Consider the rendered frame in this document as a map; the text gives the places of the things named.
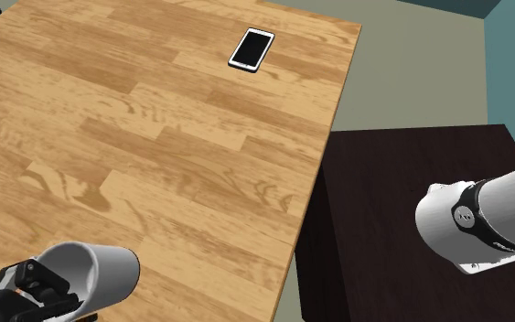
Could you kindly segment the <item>dark robot stand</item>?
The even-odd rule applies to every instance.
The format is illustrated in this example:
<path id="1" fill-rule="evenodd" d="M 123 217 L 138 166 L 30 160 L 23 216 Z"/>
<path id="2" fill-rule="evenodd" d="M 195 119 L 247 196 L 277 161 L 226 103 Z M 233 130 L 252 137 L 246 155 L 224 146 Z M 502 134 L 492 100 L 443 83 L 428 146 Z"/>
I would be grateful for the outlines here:
<path id="1" fill-rule="evenodd" d="M 414 222 L 431 184 L 512 170 L 502 124 L 332 133 L 295 247 L 305 322 L 515 322 L 515 263 L 463 274 Z"/>

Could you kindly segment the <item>light wooden table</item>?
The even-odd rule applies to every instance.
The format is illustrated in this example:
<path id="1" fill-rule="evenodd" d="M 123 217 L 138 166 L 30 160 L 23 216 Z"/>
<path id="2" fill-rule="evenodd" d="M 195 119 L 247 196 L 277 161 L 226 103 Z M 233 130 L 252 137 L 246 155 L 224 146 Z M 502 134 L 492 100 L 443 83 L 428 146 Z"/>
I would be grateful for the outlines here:
<path id="1" fill-rule="evenodd" d="M 228 65 L 275 34 L 256 73 Z M 0 16 L 0 269 L 133 250 L 101 322 L 273 322 L 359 40 L 263 0 L 17 0 Z"/>

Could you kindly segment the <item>white-framed black smartphone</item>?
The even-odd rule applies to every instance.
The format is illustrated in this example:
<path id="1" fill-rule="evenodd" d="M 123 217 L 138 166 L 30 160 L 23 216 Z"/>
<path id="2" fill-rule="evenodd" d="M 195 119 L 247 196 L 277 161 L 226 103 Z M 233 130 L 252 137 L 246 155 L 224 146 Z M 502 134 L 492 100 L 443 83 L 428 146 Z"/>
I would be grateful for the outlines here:
<path id="1" fill-rule="evenodd" d="M 248 27 L 232 52 L 228 65 L 234 69 L 256 73 L 274 39 L 275 34 L 272 32 Z"/>

